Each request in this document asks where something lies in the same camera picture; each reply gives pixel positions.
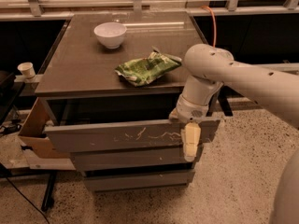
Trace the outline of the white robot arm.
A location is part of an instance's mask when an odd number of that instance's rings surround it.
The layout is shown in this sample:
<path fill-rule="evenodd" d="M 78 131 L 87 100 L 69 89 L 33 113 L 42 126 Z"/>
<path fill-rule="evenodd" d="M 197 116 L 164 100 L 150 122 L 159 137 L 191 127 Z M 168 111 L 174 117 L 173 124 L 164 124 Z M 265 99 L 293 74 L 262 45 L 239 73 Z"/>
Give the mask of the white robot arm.
<path fill-rule="evenodd" d="M 201 129 L 212 96 L 227 86 L 299 129 L 299 76 L 240 63 L 225 49 L 197 44 L 188 49 L 189 70 L 174 112 L 181 130 L 185 159 L 195 158 Z M 299 149 L 287 162 L 273 203 L 269 224 L 299 224 Z"/>

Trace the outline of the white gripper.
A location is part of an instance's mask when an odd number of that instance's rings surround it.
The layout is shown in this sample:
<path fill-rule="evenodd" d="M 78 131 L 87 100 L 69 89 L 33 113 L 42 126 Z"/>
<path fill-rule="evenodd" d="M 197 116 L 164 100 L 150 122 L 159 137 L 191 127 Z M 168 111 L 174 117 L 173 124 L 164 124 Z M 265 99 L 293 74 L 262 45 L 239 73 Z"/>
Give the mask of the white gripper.
<path fill-rule="evenodd" d="M 221 87 L 221 82 L 188 76 L 176 108 L 168 116 L 169 119 L 179 119 L 183 123 L 189 122 L 181 130 L 183 155 L 186 161 L 193 161 L 196 158 L 201 135 L 201 128 L 197 123 L 204 119 L 212 96 Z"/>

